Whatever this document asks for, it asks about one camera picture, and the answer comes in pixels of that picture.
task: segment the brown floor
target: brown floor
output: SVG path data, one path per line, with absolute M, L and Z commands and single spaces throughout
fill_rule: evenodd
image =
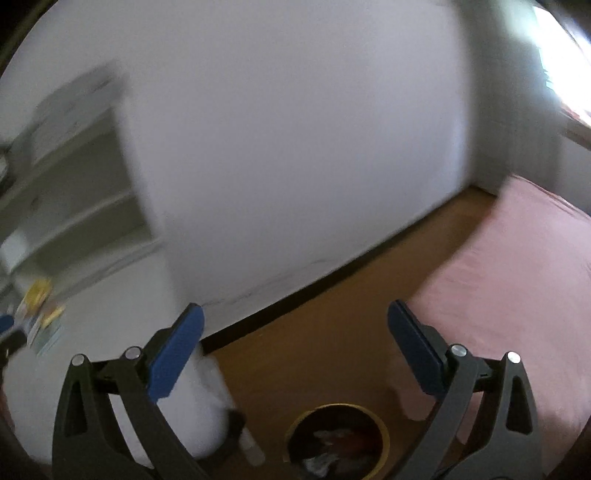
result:
M 386 384 L 392 337 L 386 310 L 409 299 L 464 243 L 494 197 L 469 188 L 357 273 L 246 337 L 215 352 L 228 387 L 267 462 L 233 455 L 216 480 L 291 479 L 284 435 L 304 411 L 326 403 L 369 408 L 388 427 L 391 450 L 382 478 L 420 432 L 404 418 Z

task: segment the silver pin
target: silver pin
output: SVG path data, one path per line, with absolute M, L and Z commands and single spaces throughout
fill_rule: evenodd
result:
M 514 364 L 518 364 L 519 362 L 521 362 L 521 357 L 516 352 L 509 352 L 507 354 L 507 358 L 509 359 L 509 362 L 512 362 Z
M 466 354 L 468 353 L 466 347 L 460 345 L 459 343 L 455 343 L 454 345 L 452 345 L 452 348 L 450 350 L 455 356 L 466 356 Z
M 125 351 L 125 358 L 127 360 L 136 360 L 142 354 L 142 349 L 138 346 L 130 346 Z
M 72 365 L 74 365 L 74 367 L 79 367 L 84 363 L 84 360 L 86 359 L 86 357 L 84 355 L 82 355 L 81 353 L 77 353 L 72 357 Z

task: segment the pink bed sheet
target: pink bed sheet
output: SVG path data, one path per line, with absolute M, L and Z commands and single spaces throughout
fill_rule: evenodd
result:
M 591 218 L 520 177 L 505 183 L 491 214 L 434 273 L 410 307 L 448 343 L 475 355 L 521 355 L 538 411 L 544 470 L 550 472 L 591 416 Z M 405 414 L 433 406 L 400 351 L 389 383 Z M 458 438 L 465 442 L 479 398 Z

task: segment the dark baseboard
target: dark baseboard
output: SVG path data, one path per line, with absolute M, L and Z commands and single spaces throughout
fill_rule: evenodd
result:
M 434 216 L 445 204 L 453 200 L 456 196 L 443 202 L 441 205 L 414 222 L 412 225 L 384 240 L 384 242 L 373 247 L 371 250 L 365 252 L 360 257 L 351 260 L 351 262 L 343 265 L 327 276 L 322 277 L 316 280 L 314 283 L 311 283 L 301 290 L 298 290 L 295 293 L 285 297 L 284 299 L 281 299 L 278 302 L 275 302 L 274 304 L 269 305 L 268 307 L 259 310 L 258 312 L 253 313 L 252 315 L 239 320 L 238 322 L 233 323 L 232 325 L 216 333 L 212 333 L 208 337 L 205 337 L 201 340 L 203 353 L 207 355 L 219 348 L 228 345 L 229 343 L 232 343 L 235 340 L 238 340 L 245 335 L 248 335 L 249 333 L 254 332 L 255 330 L 271 323 L 273 320 L 285 315 L 286 313 L 295 310 L 300 305 L 317 297 L 329 288 L 334 287 L 337 283 L 350 277 L 369 262 L 374 260 L 376 257 L 384 253 L 386 250 L 393 247 L 407 235 L 413 233 L 427 219 Z

